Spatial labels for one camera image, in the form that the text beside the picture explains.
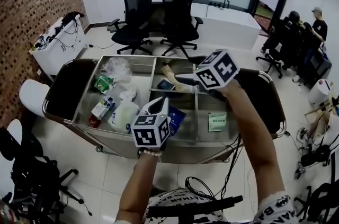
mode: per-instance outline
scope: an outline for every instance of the chair armrest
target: chair armrest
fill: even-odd
[[[202,19],[200,19],[199,17],[194,17],[194,18],[195,18],[195,20],[197,21],[197,23],[195,24],[195,30],[197,30],[199,24],[203,24],[203,21],[202,21]]]
[[[115,20],[113,20],[112,22],[108,23],[107,26],[112,26],[112,25],[114,25],[115,28],[116,28],[117,30],[119,30],[119,26],[118,26],[118,22],[119,22],[119,21],[120,21],[120,19],[115,19]]]
[[[146,22],[144,22],[141,26],[139,26],[139,29],[145,29],[146,26],[148,26],[148,25],[149,25],[149,22],[146,21]]]

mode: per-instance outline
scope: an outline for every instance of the white desk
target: white desk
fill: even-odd
[[[206,11],[207,5],[192,4],[191,15],[203,20],[198,27],[199,38],[192,43],[252,49],[261,27],[250,14],[214,6],[208,7],[207,16]]]

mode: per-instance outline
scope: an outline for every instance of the brick wall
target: brick wall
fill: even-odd
[[[0,126],[24,120],[19,89],[26,79],[44,83],[28,53],[44,32],[44,21],[53,24],[71,11],[85,14],[82,0],[0,0]]]

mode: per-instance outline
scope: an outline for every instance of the black mesh chair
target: black mesh chair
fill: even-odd
[[[298,52],[302,44],[302,34],[299,30],[299,25],[290,22],[286,17],[284,20],[278,20],[275,26],[275,31],[267,39],[269,41],[269,53],[265,57],[256,57],[256,60],[264,60],[270,63],[268,74],[272,66],[279,73],[279,79],[282,77],[281,68],[284,70],[290,68],[298,57]],[[277,45],[281,43],[280,51],[276,50]]]
[[[164,42],[171,43],[162,55],[165,56],[169,51],[179,47],[183,53],[189,58],[184,46],[192,46],[194,50],[197,45],[187,41],[196,40],[199,38],[198,26],[203,24],[199,17],[194,17],[196,25],[193,26],[191,19],[191,5],[193,0],[163,0],[165,4],[165,24],[163,25],[163,33],[167,39]]]
[[[121,51],[132,50],[131,54],[138,49],[144,51],[150,55],[152,52],[141,47],[143,44],[152,44],[152,41],[146,40],[148,38],[148,20],[151,14],[151,2],[152,0],[124,0],[126,8],[126,25],[119,28],[118,21],[115,19],[108,26],[115,26],[116,33],[112,36],[112,40],[118,44],[127,45],[127,47],[119,49],[118,54]]]

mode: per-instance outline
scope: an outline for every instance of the hand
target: hand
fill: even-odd
[[[218,91],[222,93],[224,97],[227,98],[227,95],[232,94],[238,90],[242,89],[239,82],[235,79],[232,79],[225,87],[219,88]]]

